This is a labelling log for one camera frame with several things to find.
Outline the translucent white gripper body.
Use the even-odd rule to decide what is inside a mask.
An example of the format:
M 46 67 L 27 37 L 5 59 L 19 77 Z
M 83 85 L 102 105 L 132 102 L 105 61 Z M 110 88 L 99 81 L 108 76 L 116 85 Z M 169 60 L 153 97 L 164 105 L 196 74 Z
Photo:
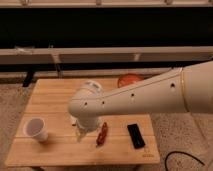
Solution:
M 100 127 L 100 123 L 97 123 L 95 126 L 93 127 L 83 127 L 79 122 L 76 123 L 76 138 L 77 141 L 80 142 L 88 133 L 92 133 L 94 131 L 97 131 Z

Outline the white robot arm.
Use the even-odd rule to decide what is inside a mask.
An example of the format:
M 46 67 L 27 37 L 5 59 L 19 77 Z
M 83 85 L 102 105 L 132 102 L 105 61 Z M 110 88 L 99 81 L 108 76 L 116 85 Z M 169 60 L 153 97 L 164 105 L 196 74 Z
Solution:
M 104 115 L 213 113 L 213 61 L 106 92 L 98 82 L 86 81 L 72 96 L 68 110 L 85 132 L 95 130 L 98 117 Z

